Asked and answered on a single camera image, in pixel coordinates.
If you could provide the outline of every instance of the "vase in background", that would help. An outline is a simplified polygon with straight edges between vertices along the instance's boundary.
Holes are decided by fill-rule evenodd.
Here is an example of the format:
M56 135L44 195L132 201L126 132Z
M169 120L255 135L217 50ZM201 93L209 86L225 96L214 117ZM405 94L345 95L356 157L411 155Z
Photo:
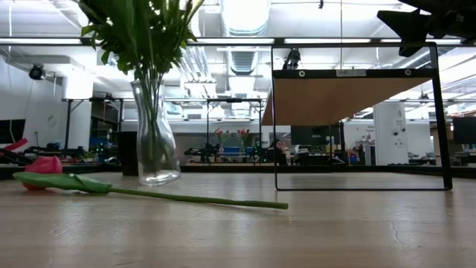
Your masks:
M166 118L164 87L158 85L158 111L155 117L153 103L144 96L140 81L132 82L132 91L138 108L137 160L142 185L159 186L180 177L176 143Z

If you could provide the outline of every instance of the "green leaf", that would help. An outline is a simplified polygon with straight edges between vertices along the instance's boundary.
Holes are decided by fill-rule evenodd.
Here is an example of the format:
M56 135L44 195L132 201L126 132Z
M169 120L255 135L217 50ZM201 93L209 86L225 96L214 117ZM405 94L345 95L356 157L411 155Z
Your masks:
M104 51L103 56L101 57L101 62L103 62L104 65L107 64L109 60L109 55L111 54L111 51Z
M96 25L88 25L81 29L81 36L91 33L96 28Z
M13 174L15 179L29 185L42 188L59 188L63 190L78 190L91 194L107 194L110 184L98 182L79 175L68 174L38 174L31 172L17 172Z
M187 25L192 21L193 16L195 15L195 12L202 6L204 0L199 0L195 7L192 9L192 12L188 15L187 18Z
M87 17L89 18L89 20L93 23L97 23L97 24L102 24L102 25L105 25L106 24L106 21L102 18L101 15L103 15L103 12L102 10L100 10L98 7L99 7L99 4L103 2L101 0L92 0L92 1L89 1L89 0L80 0L80 3L79 3L79 6L81 8L81 10L87 15Z
M97 32L95 31L93 34L92 34L92 38L91 38L91 46L92 48L94 48L96 50L96 36L97 36Z

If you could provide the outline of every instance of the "plant stem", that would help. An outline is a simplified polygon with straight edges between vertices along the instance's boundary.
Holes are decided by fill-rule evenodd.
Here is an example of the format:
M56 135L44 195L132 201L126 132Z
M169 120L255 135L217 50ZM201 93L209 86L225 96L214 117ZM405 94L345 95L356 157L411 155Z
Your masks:
M175 194L161 194L161 193L154 193L149 191L139 191L139 190L132 190L132 189L124 189L124 188L110 188L109 191L113 193L131 194L131 195L138 195L142 197L155 197L155 198L184 201L184 202L200 202L200 203L210 203L210 204L220 204L220 205L241 205L241 206L250 206L250 207L258 207L258 208L288 209L288 204L281 203L281 202L235 201L235 200L227 200L222 198L190 197L190 196L181 196L181 195L175 195Z

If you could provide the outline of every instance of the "wooden table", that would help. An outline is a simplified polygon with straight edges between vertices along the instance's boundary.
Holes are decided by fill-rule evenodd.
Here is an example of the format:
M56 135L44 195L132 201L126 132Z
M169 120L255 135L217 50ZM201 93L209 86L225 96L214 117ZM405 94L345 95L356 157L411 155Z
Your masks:
M138 186L119 173L90 176ZM3 181L0 267L476 267L476 180L457 179L452 192L276 192L272 178L186 173L154 190L289 202L288 211Z

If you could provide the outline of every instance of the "fluorescent light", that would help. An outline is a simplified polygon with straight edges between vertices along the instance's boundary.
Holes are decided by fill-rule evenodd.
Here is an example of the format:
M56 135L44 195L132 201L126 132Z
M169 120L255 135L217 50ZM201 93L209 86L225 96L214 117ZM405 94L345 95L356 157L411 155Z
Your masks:
M273 38L255 38L255 37L231 37L231 38L197 38L197 41L189 40L189 45L212 44L212 45L233 45L233 44L252 44L269 45L274 43Z
M382 39L380 42L401 42L401 39ZM439 45L459 45L459 39L427 39L426 42L435 42Z
M329 44L329 43L365 43L370 39L322 39L322 38L286 38L285 44Z
M422 65L420 65L420 66L418 66L418 67L416 67L416 68L422 68L423 66L425 66L425 65L427 65L427 64L429 64L429 63L430 63L429 61L428 61L428 62L425 62L425 63L423 63Z
M79 38L0 38L0 45L82 45Z
M241 48L241 47L236 47L236 48L216 48L218 52L232 52L232 51L238 51L238 52L258 52L258 51L263 51L263 52L270 52L271 48Z

